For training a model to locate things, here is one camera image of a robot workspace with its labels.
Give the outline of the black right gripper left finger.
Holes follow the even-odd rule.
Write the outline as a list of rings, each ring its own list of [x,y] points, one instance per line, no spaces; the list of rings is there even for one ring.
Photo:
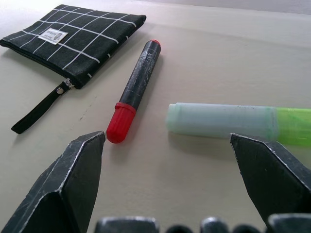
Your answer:
[[[85,233],[95,205],[105,133],[71,141],[38,177],[4,233]]]

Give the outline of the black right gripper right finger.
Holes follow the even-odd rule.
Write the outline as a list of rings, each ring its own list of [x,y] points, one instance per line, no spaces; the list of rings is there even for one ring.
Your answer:
[[[282,144],[231,134],[230,144],[247,193],[262,220],[311,212],[311,171]]]

